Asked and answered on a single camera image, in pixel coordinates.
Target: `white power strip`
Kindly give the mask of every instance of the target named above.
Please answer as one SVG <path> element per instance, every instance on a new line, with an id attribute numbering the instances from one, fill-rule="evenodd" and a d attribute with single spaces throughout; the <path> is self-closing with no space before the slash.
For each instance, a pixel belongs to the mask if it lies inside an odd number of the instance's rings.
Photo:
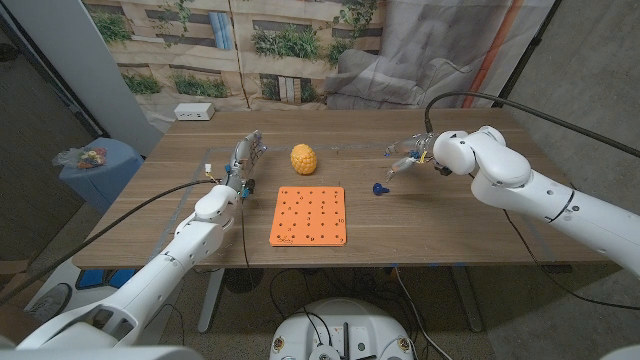
<path id="1" fill-rule="evenodd" d="M 216 110 L 212 103 L 182 103 L 174 112 L 178 120 L 210 120 Z"/>

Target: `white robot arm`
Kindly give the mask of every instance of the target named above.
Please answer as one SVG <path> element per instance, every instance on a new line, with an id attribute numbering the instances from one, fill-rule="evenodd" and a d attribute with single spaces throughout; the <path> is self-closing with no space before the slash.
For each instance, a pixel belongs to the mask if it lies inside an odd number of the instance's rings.
<path id="1" fill-rule="evenodd" d="M 445 175 L 470 174 L 477 164 L 471 191 L 478 200 L 544 221 L 640 276 L 640 217 L 532 170 L 496 129 L 415 135 L 390 146 L 387 154 L 392 152 L 430 155 Z M 398 161 L 387 179 L 408 169 L 416 158 Z"/>
<path id="2" fill-rule="evenodd" d="M 58 315 L 17 349 L 95 349 L 135 344 L 187 271 L 220 247 L 224 233 L 233 224 L 240 197 L 252 191 L 247 176 L 265 150 L 260 131 L 240 141 L 222 184 L 196 203 L 195 211 L 178 226 L 173 241 L 159 255 L 113 295 Z"/>

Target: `plastic bag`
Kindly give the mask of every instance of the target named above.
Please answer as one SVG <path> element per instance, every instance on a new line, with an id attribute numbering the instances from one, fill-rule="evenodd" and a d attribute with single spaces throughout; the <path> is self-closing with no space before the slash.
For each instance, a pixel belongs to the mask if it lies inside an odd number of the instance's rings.
<path id="1" fill-rule="evenodd" d="M 53 166 L 73 166 L 78 169 L 90 169 L 107 163 L 106 148 L 92 148 L 85 146 L 82 149 L 71 148 L 56 155 L 51 160 Z"/>

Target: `orange pegboard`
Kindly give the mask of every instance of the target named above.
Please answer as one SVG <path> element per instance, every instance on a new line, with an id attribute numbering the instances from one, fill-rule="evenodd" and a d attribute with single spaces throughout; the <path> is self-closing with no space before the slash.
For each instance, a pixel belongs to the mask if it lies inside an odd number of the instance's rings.
<path id="1" fill-rule="evenodd" d="M 269 242 L 271 246 L 343 246 L 347 242 L 344 189 L 281 187 Z"/>

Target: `blue stool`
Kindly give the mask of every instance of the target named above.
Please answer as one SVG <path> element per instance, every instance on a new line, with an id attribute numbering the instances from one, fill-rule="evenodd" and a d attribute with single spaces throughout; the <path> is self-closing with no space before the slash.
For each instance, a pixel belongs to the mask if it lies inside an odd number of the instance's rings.
<path id="1" fill-rule="evenodd" d="M 59 178 L 104 214 L 138 171 L 142 157 L 131 146 L 114 139 L 99 138 L 87 146 L 106 148 L 107 163 L 91 169 L 65 166 Z"/>

